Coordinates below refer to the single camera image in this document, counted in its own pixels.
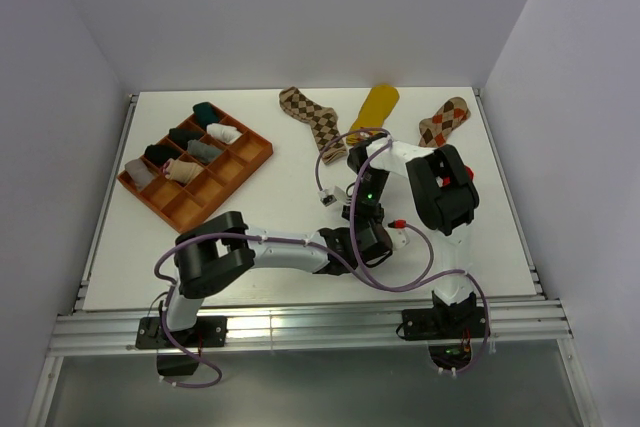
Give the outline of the taupe sock with red cuff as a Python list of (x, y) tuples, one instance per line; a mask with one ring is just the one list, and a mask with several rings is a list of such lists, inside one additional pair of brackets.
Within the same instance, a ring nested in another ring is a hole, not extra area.
[(131, 178), (138, 192), (144, 190), (157, 178), (156, 172), (140, 158), (127, 162), (125, 172)]

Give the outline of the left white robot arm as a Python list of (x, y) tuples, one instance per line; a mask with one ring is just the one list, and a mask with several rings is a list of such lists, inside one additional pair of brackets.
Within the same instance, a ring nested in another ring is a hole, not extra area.
[(172, 346), (190, 342), (203, 301), (251, 269), (340, 276), (373, 268), (393, 250), (392, 237), (377, 220), (358, 220), (353, 229), (292, 234), (250, 226), (240, 212), (226, 212), (176, 238), (173, 249), (161, 258), (174, 259), (175, 278), (162, 275), (160, 264), (154, 267), (154, 273), (171, 285), (159, 335)]

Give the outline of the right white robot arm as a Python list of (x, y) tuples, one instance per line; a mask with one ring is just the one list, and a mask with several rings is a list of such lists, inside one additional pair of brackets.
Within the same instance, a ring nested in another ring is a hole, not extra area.
[(422, 223), (442, 240), (444, 270), (434, 279), (458, 275), (445, 289), (432, 293), (430, 310), (435, 330), (452, 337), (469, 318), (484, 312), (477, 306), (481, 292), (469, 275), (468, 226), (479, 206), (473, 173), (462, 162), (455, 147), (419, 147), (395, 141), (385, 133), (367, 138), (349, 150), (348, 166), (357, 174), (350, 204), (343, 210), (349, 220), (350, 243), (356, 264), (376, 288), (381, 288), (369, 272), (392, 254), (392, 240), (382, 225), (380, 204), (391, 173), (409, 181), (413, 202)]

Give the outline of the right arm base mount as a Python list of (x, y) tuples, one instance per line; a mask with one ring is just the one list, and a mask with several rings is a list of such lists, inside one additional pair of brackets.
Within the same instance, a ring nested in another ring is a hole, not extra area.
[(482, 340), (488, 326), (484, 310), (476, 307), (467, 312), (454, 312), (445, 308), (437, 310), (405, 309), (401, 312), (403, 336), (408, 341), (462, 340), (469, 334)]

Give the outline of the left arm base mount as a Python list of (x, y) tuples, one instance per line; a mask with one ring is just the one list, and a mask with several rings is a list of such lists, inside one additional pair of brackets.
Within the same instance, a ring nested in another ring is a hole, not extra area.
[[(227, 318), (225, 316), (199, 317), (193, 327), (173, 331), (175, 340), (186, 348), (219, 348), (225, 345)], [(138, 326), (135, 348), (159, 350), (173, 348), (164, 333), (159, 317), (143, 317)]]

